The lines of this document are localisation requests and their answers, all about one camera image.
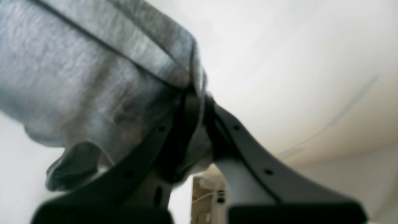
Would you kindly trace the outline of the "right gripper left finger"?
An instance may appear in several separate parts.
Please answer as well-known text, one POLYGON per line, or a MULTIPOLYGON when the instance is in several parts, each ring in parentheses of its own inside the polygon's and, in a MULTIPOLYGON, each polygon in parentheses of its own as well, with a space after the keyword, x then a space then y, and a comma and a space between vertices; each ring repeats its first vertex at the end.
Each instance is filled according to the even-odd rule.
POLYGON ((101 177, 44 203, 33 224, 172 224, 175 174, 196 129, 200 101, 186 90, 124 160, 101 177))

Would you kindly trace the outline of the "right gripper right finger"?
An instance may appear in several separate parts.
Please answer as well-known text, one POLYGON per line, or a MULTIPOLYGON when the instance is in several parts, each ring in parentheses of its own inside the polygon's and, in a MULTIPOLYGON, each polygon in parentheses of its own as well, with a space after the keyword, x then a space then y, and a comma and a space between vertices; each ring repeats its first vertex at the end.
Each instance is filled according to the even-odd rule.
POLYGON ((360 202, 283 164, 207 95, 205 125, 227 185, 228 224, 366 224, 360 202))

